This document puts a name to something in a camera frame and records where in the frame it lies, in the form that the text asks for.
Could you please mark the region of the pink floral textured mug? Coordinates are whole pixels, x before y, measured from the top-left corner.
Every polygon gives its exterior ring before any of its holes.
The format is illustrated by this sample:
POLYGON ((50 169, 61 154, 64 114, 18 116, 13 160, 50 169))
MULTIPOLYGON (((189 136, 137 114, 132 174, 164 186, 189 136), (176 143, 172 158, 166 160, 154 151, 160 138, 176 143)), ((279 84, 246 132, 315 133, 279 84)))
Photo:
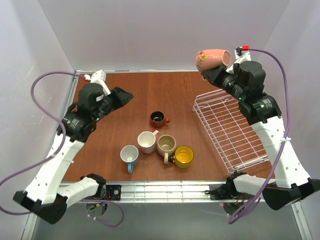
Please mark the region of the pink floral textured mug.
POLYGON ((208 71, 219 66, 228 66, 231 53, 224 49, 205 49, 196 54, 195 65, 199 72, 208 71))

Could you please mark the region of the orange black patterned mug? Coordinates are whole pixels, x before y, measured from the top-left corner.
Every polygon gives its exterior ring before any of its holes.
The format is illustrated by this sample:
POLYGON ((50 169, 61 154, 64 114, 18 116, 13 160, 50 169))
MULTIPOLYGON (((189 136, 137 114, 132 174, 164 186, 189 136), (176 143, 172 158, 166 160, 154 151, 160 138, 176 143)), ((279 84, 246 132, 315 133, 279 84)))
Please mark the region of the orange black patterned mug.
POLYGON ((170 123, 170 119, 166 118, 161 111, 154 111, 150 115, 150 125, 154 128, 161 128, 165 124, 170 123))

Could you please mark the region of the pale pink faceted mug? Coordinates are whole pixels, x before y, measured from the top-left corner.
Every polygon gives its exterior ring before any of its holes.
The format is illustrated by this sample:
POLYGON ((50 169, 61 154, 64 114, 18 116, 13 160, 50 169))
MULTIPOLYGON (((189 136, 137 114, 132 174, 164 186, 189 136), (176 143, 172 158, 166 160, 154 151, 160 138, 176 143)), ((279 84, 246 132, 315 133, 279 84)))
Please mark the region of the pale pink faceted mug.
POLYGON ((144 131, 137 137, 139 149, 144 154, 151 154, 156 148, 156 136, 159 133, 158 130, 154 132, 144 131))

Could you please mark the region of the beige round mug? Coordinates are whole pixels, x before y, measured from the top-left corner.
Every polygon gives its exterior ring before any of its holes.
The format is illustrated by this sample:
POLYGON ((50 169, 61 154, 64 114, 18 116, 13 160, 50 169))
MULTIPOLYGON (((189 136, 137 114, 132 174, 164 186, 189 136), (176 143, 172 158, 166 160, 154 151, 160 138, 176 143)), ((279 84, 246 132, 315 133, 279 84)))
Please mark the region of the beige round mug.
POLYGON ((164 164, 169 163, 169 156, 175 152, 176 148, 176 140, 171 135, 162 135, 157 140, 156 151, 163 157, 164 164))

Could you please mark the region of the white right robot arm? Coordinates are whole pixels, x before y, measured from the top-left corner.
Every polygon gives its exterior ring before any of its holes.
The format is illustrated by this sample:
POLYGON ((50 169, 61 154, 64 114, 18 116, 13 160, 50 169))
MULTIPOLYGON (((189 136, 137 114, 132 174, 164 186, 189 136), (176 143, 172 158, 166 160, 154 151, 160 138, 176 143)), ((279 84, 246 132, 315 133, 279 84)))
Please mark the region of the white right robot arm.
POLYGON ((238 101, 240 112, 259 137, 274 171, 271 180, 236 171, 227 177, 222 187, 225 193, 258 194, 271 209, 279 210, 318 192, 319 179, 312 179, 301 165, 286 135, 276 100, 264 92, 266 72, 262 65, 247 60, 235 63, 230 73, 222 61, 209 60, 197 68, 211 85, 238 101))

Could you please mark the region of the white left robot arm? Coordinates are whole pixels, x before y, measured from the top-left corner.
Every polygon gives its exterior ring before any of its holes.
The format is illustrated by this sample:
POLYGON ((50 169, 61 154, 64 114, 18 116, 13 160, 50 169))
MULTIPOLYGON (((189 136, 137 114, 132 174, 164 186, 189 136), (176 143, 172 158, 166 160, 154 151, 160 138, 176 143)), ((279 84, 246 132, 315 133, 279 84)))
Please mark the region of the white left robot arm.
POLYGON ((124 107, 133 97, 120 87, 105 94, 100 84, 85 84, 62 118, 64 128, 57 128, 49 161, 25 190, 14 194, 13 200, 49 224, 57 223, 68 207, 83 199, 102 200, 106 180, 100 175, 90 173, 66 187, 60 184, 75 156, 96 130, 97 122, 124 107))

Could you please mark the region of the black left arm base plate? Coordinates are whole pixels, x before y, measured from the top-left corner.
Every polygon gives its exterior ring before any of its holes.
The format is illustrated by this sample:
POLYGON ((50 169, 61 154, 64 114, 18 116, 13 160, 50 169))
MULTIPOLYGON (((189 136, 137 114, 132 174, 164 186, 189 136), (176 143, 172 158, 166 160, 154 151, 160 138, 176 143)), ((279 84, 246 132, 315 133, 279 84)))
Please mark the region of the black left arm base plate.
POLYGON ((102 190, 102 200, 119 201, 121 199, 122 186, 119 184, 106 185, 102 190))

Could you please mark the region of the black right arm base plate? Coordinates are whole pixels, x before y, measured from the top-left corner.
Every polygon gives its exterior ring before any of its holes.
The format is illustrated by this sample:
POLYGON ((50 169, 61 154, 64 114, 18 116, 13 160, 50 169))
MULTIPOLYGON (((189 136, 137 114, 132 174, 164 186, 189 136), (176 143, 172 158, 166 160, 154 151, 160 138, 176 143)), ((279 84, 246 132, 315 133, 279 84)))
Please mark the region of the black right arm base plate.
POLYGON ((211 200, 240 200, 244 197, 243 193, 236 191, 234 186, 227 183, 210 184, 209 190, 204 193, 209 195, 211 200))

